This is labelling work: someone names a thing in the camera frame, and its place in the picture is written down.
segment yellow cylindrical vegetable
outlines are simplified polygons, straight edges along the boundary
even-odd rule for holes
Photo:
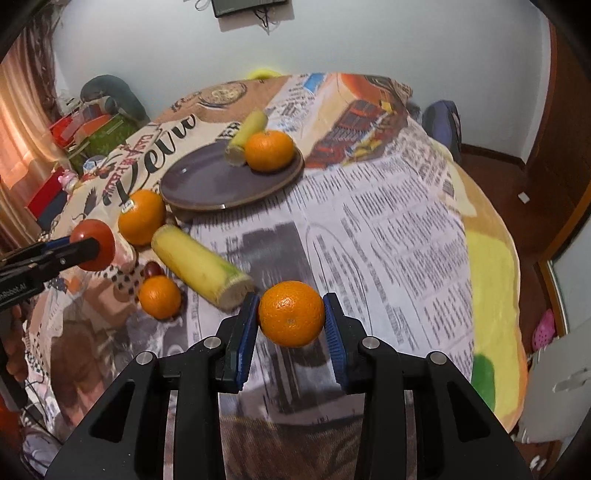
[[[242,122],[242,125],[232,137],[228,146],[226,147],[226,159],[229,164],[239,167],[244,165],[244,145],[248,139],[256,134],[262,132],[267,126],[267,116],[261,110],[252,111]]]
[[[221,310],[237,307],[254,290],[251,277],[178,227],[156,230],[152,249],[178,278]]]

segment silver screw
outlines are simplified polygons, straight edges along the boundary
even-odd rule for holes
[[[379,347],[379,340],[376,337],[365,337],[361,340],[361,344],[365,348],[377,348]]]
[[[141,352],[137,357],[135,357],[135,361],[138,362],[140,365],[147,365],[154,359],[154,354],[152,352]]]
[[[208,337],[203,342],[203,345],[205,346],[205,348],[209,348],[209,349],[217,348],[221,344],[222,344],[222,341],[217,337]]]
[[[437,365],[443,365],[445,362],[447,362],[447,357],[441,352],[433,352],[430,355],[430,358],[431,362]]]

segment red tomato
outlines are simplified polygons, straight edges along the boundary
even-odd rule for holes
[[[70,243],[79,242],[86,238],[94,238],[98,241],[99,254],[94,260],[81,263],[79,267],[87,272],[100,272],[107,268],[115,257],[115,238],[113,232],[105,222],[100,220],[82,220],[72,230]]]

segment newspaper print tablecloth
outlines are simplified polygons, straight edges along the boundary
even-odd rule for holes
[[[441,349],[470,378],[473,350],[479,351],[484,336],[474,343],[478,309],[473,315],[473,255],[465,225],[503,245],[512,242],[482,193],[473,192],[473,183],[446,160],[447,152],[408,117],[404,104],[410,93],[383,77],[350,74],[230,82],[202,90],[113,151],[75,192],[52,236],[67,235],[77,221],[91,217],[116,230],[131,192],[157,191],[173,162],[228,138],[253,108],[265,108],[269,128],[289,132],[302,150],[304,178],[258,205],[199,216],[182,227],[249,272],[261,290],[301,280],[320,293],[336,291],[345,312],[363,321],[368,332],[415,355]],[[107,271],[72,268],[50,282],[28,324],[30,396],[61,438],[134,355],[146,349],[158,355],[183,351],[215,333],[223,318],[180,282],[186,295],[181,315],[170,323],[147,316],[135,295],[141,264],[153,252],[141,252],[135,262],[124,241],[117,242]],[[516,265],[514,252],[507,255]],[[506,297],[513,310],[503,314],[504,323],[493,322],[501,325],[500,333],[487,337],[514,345],[513,361],[522,352],[517,292]],[[350,477],[363,398],[344,397],[331,368],[322,336],[304,349],[283,349],[259,332],[245,391],[220,398],[231,478]],[[524,375],[508,385],[502,381],[510,375],[499,373],[493,392],[500,381],[499,391],[521,395]],[[505,410],[498,416],[506,427],[516,420],[519,395],[503,397],[509,416]]]

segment small orange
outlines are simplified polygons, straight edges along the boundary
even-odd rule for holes
[[[130,244],[142,247],[152,241],[152,236],[166,220],[166,207],[162,197],[151,190],[138,190],[131,194],[119,220],[119,233]]]
[[[264,173],[279,170],[294,157],[294,141],[277,130],[252,135],[244,145],[244,158],[248,166]]]
[[[181,291],[166,275],[156,275],[145,280],[139,288],[139,304],[148,315],[165,320],[181,307]]]
[[[290,348],[308,345],[324,326],[322,298],[300,281],[284,281],[269,288],[261,298],[258,313],[265,336]]]

